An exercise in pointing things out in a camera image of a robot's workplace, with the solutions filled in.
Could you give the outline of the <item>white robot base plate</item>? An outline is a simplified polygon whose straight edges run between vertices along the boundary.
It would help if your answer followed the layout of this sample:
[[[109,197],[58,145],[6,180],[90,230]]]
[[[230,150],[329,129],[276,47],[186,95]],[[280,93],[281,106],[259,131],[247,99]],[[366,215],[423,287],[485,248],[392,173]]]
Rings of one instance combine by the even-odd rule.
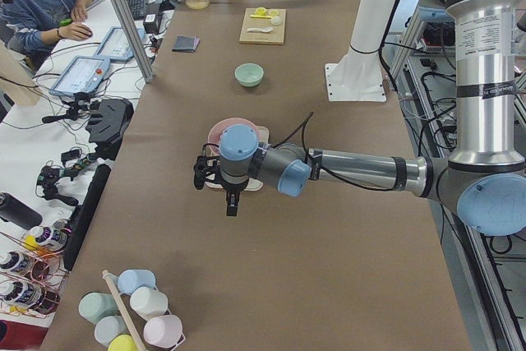
[[[325,87],[330,102],[385,102],[386,95],[379,65],[361,66],[326,63]]]

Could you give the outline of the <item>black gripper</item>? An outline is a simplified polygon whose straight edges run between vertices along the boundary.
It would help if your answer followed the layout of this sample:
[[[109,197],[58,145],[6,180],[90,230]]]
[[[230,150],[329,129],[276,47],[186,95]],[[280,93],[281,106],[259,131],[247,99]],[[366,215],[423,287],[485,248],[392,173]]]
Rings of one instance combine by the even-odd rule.
[[[220,185],[226,191],[227,210],[226,215],[235,217],[238,214],[238,198],[247,187],[247,180],[242,182],[229,182],[222,179]]]

